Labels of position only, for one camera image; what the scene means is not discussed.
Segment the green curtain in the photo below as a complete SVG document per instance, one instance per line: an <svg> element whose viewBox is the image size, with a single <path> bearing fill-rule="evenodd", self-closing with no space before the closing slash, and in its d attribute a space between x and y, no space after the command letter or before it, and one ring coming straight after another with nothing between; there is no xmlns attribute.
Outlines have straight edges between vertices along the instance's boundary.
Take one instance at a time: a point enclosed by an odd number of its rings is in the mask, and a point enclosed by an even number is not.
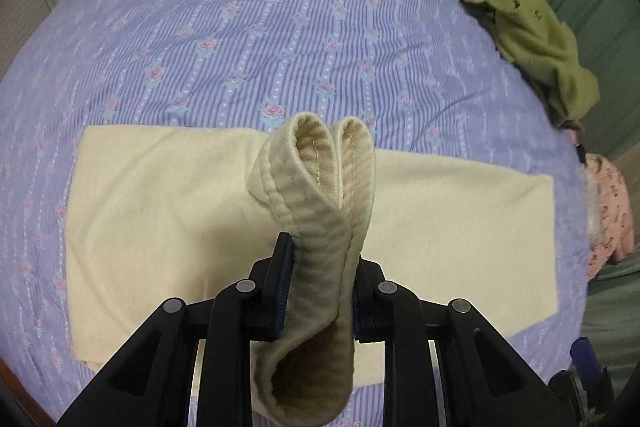
<svg viewBox="0 0 640 427"><path fill-rule="evenodd" d="M580 63L600 84L600 103L582 119L584 144L617 158L640 141L640 2L547 1L575 33Z"/></svg>

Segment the silver screw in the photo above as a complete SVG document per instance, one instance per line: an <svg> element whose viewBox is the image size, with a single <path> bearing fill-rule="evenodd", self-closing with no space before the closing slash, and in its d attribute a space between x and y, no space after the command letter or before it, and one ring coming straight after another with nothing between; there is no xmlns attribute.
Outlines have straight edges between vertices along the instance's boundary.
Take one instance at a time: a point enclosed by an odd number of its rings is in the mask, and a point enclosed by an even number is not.
<svg viewBox="0 0 640 427"><path fill-rule="evenodd" d="M398 291L398 286L396 286L396 283L394 283L394 282L383 281L378 285L378 289L382 293L386 293L388 295L391 295L393 293L396 293L396 291Z"/></svg>
<svg viewBox="0 0 640 427"><path fill-rule="evenodd" d="M253 291L254 288L255 282L251 279L242 279L241 281L238 281L238 284L236 284L236 290L242 293L249 293L250 291Z"/></svg>
<svg viewBox="0 0 640 427"><path fill-rule="evenodd" d="M455 299L451 303L451 306L458 313L466 313L471 311L471 304L469 304L469 301L465 301L465 299Z"/></svg>
<svg viewBox="0 0 640 427"><path fill-rule="evenodd" d="M182 303L178 299L169 299L162 305L162 309L167 313L175 313L182 308Z"/></svg>

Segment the bed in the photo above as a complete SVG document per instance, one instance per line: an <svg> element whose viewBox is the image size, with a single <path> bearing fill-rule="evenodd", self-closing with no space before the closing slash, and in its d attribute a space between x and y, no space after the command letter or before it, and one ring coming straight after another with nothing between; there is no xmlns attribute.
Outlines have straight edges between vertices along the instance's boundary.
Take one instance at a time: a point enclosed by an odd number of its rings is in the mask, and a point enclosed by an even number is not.
<svg viewBox="0 0 640 427"><path fill-rule="evenodd" d="M559 311L509 340L544 380L569 366L589 253L577 155L458 0L61 0L0 107L0 357L54 419L92 377L71 350L64 242L91 124L271 132L300 110L354 114L379 148L550 174ZM381 385L332 425L358 422L381 424Z"/></svg>

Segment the wooden floor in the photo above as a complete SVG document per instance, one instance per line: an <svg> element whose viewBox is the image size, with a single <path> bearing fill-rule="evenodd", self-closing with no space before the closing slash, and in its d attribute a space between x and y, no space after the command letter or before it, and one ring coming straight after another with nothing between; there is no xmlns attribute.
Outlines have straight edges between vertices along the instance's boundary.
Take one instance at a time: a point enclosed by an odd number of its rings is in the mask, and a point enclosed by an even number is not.
<svg viewBox="0 0 640 427"><path fill-rule="evenodd" d="M0 360L0 378L2 378L9 389L15 394L20 404L26 412L28 412L33 420L38 424L38 427L55 427L56 423L42 410L37 402L29 396L24 390L20 381L16 376L6 367L6 364Z"/></svg>

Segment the pink cloth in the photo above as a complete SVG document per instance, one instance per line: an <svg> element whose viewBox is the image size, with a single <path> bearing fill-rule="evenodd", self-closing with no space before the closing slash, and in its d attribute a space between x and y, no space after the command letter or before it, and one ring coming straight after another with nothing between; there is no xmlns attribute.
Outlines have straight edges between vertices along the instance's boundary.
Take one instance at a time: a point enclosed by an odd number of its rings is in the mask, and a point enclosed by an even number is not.
<svg viewBox="0 0 640 427"><path fill-rule="evenodd" d="M591 249L589 280L610 257L619 261L634 251L634 222L625 179L605 157L587 154L586 172L598 186L602 237Z"/></svg>

